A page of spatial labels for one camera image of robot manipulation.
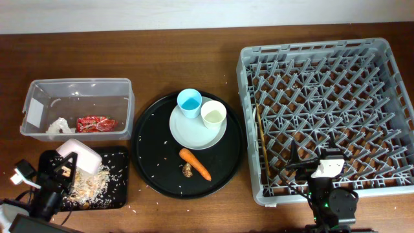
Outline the pale grey round plate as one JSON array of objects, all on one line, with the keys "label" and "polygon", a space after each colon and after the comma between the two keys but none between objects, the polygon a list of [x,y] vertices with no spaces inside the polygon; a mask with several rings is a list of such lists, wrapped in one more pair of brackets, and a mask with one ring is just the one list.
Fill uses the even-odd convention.
[{"label": "pale grey round plate", "polygon": [[[212,100],[202,96],[202,105]],[[227,128],[227,119],[216,129],[208,129],[201,117],[187,118],[179,106],[176,105],[169,118],[169,129],[173,138],[185,148],[193,150],[204,150],[217,144],[224,136]]]}]

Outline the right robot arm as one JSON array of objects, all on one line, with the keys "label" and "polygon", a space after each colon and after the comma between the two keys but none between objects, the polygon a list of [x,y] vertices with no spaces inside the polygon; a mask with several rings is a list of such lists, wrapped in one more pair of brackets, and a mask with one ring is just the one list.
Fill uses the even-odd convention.
[{"label": "right robot arm", "polygon": [[355,212],[358,194],[348,188],[334,187],[333,181],[342,174],[349,158],[330,140],[314,159],[302,161],[296,142],[291,142],[290,160],[286,170],[294,170],[296,181],[305,181],[309,191],[305,198],[314,215],[313,225],[307,225],[305,232],[350,232],[356,222]]}]

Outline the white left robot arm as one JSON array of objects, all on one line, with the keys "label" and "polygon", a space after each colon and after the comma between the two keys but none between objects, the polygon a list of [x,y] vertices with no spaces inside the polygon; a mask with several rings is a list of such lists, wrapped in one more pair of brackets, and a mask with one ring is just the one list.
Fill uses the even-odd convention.
[{"label": "white left robot arm", "polygon": [[24,159],[19,161],[11,177],[12,182],[25,183],[34,189],[15,199],[1,200],[1,231],[76,232],[51,220],[60,212],[64,199],[72,193],[77,160],[78,154],[72,152],[46,173],[37,172]]}]

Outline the orange carrot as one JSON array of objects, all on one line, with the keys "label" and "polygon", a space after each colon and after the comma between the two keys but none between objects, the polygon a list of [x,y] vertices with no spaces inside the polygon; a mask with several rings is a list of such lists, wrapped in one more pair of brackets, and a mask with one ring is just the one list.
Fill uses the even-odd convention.
[{"label": "orange carrot", "polygon": [[194,156],[194,154],[186,149],[183,148],[179,151],[179,156],[190,164],[193,168],[195,168],[207,181],[211,181],[212,177],[208,170],[200,163],[200,161]]}]

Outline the cream white cup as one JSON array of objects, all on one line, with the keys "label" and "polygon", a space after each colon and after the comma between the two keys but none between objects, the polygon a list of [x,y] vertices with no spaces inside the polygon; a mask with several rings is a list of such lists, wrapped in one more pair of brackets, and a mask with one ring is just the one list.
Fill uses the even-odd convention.
[{"label": "cream white cup", "polygon": [[207,101],[201,107],[202,121],[208,129],[219,128],[226,119],[226,115],[226,107],[216,100]]}]

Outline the light blue cup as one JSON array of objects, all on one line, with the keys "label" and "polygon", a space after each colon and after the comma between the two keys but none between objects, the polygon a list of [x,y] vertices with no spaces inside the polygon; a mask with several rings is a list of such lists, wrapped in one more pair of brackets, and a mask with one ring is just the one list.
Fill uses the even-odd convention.
[{"label": "light blue cup", "polygon": [[177,97],[177,105],[187,118],[197,118],[201,111],[202,96],[196,89],[184,89]]}]

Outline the pink bowl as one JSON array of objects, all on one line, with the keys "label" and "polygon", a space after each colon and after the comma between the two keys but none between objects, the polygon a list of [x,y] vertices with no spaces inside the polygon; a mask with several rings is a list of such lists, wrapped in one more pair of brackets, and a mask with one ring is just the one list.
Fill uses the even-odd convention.
[{"label": "pink bowl", "polygon": [[102,163],[102,157],[97,152],[76,139],[69,139],[56,151],[63,158],[72,152],[76,153],[78,155],[76,166],[90,175],[96,175]]}]

